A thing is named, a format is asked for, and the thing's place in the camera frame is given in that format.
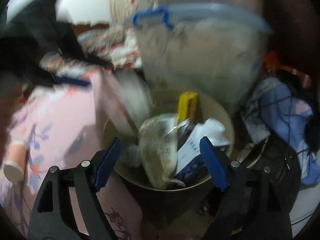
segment black object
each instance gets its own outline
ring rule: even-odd
[[[3,207],[0,205],[0,231],[2,240],[26,240],[8,218]]]
[[[283,212],[280,208],[275,189],[270,183],[270,167],[266,166],[262,171],[251,171],[237,161],[230,163],[224,153],[214,150],[207,137],[203,139],[211,145],[213,152],[227,172],[230,187],[221,201],[215,222],[210,225],[202,240],[292,239],[289,213]],[[243,230],[230,238],[243,209],[246,187],[251,188],[252,193],[243,222]]]
[[[91,161],[76,168],[52,166],[39,189],[28,229],[29,240],[118,240],[100,206],[96,192],[104,187],[121,153],[118,138],[108,150],[97,152]],[[76,189],[80,211],[89,236],[78,231],[69,187]]]
[[[230,163],[223,152],[215,151],[207,137],[206,140],[225,169],[230,187],[219,207],[216,221],[205,233],[203,240],[230,239],[231,232],[239,217],[245,188],[255,188],[248,208],[248,216],[242,232],[232,239],[292,239],[288,213],[282,213],[269,183],[270,170],[253,173],[239,162]],[[120,142],[116,139],[109,150],[99,151],[91,161],[84,161],[74,169],[60,170],[53,166],[49,169],[34,203],[28,240],[116,240],[118,239],[109,225],[96,196],[100,186],[105,186],[115,161],[121,152]],[[95,187],[96,174],[105,174],[99,187]],[[69,187],[75,187],[76,194],[89,236],[80,233],[73,215]]]
[[[265,166],[271,168],[270,182],[275,189],[281,209],[289,213],[301,185],[301,167],[297,153],[272,132],[267,142],[263,140],[253,147],[242,164],[248,166],[260,154],[260,159],[252,169],[261,171]]]
[[[0,29],[0,72],[10,72],[22,80],[36,85],[49,86],[70,82],[61,80],[35,63],[37,55],[58,51],[64,59],[77,59],[102,67],[112,67],[103,60],[82,50],[70,24],[56,20],[57,0],[33,0],[8,24]],[[75,85],[88,86],[87,82]]]

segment pink fabric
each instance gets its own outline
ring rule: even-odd
[[[0,204],[26,236],[36,194],[48,171],[73,168],[102,149],[102,131],[109,117],[120,130],[130,129],[115,92],[119,84],[100,69],[85,74],[92,88],[58,87],[29,101],[14,116],[11,140],[25,140],[29,149],[25,181],[13,185],[0,175]],[[87,233],[74,190],[71,201],[78,228]],[[140,239],[141,209],[117,174],[97,194],[119,239]]]

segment blue gripper pad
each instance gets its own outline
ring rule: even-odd
[[[214,185],[220,188],[222,192],[225,191],[228,187],[226,170],[223,166],[223,163],[218,160],[214,152],[214,146],[207,137],[203,137],[200,140],[200,153],[212,177]]]
[[[122,151],[122,145],[118,138],[116,138],[109,149],[102,150],[96,153],[100,154],[96,158],[94,156],[93,158],[100,159],[100,164],[95,169],[95,181],[93,186],[96,189],[96,192],[100,191],[101,188],[105,187],[108,179],[116,165],[116,162],[118,158],[120,157]]]

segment plastic bag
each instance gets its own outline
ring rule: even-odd
[[[117,95],[138,131],[153,110],[150,91],[133,70],[119,70],[115,76],[122,86]]]
[[[120,160],[131,168],[138,168],[141,166],[140,150],[138,145],[130,144],[129,146],[125,147],[120,155]]]
[[[143,122],[139,129],[141,164],[154,188],[165,189],[177,165],[176,114],[161,114]]]

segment clutter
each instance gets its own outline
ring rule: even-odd
[[[182,122],[189,118],[191,121],[195,119],[198,94],[195,92],[184,92],[178,99],[178,122]]]
[[[320,166],[304,138],[313,111],[305,101],[294,97],[287,85],[276,78],[263,80],[245,104],[241,116],[254,144],[267,138],[272,130],[297,153],[301,182],[305,185],[320,182]]]
[[[173,127],[170,131],[167,132],[166,135],[168,135],[169,133],[171,133],[173,130],[176,129],[178,133],[178,138],[181,138],[178,141],[178,146],[179,146],[179,143],[183,141],[183,138],[185,139],[182,144],[185,143],[187,139],[185,137],[185,134],[190,129],[190,127],[191,127],[190,121],[189,119],[187,119],[179,123],[177,126]],[[138,145],[130,144],[129,146],[124,147],[123,152],[121,153],[121,156],[120,156],[120,160],[123,161],[126,165],[128,165],[128,167],[138,168],[141,165],[140,150]]]
[[[150,92],[154,103],[152,115],[176,113],[178,98],[185,91],[183,88],[151,89]],[[198,105],[194,124],[204,123],[209,118],[217,119],[224,125],[226,129],[224,136],[230,142],[226,155],[230,157],[234,144],[234,128],[231,119],[223,107],[212,97],[198,92]],[[117,127],[112,125],[111,122],[107,123],[103,132],[104,148],[108,147],[113,141],[114,136],[117,135],[117,130]],[[209,174],[205,178],[196,181],[191,187],[179,186],[177,189],[176,183],[170,183],[165,189],[156,189],[151,185],[142,166],[130,168],[124,162],[118,161],[115,166],[115,172],[121,177],[127,189],[139,203],[142,212],[158,228],[169,225],[175,218],[180,217],[190,208],[198,210],[199,203],[213,188]]]
[[[139,129],[140,160],[154,188],[165,189],[176,169],[177,121],[176,114],[161,114],[145,120]]]
[[[210,118],[204,124],[197,124],[186,143],[177,153],[177,169],[175,178],[186,185],[208,174],[203,156],[200,154],[199,143],[203,137],[208,137],[214,147],[227,152],[230,142],[223,135],[225,128],[219,121]]]

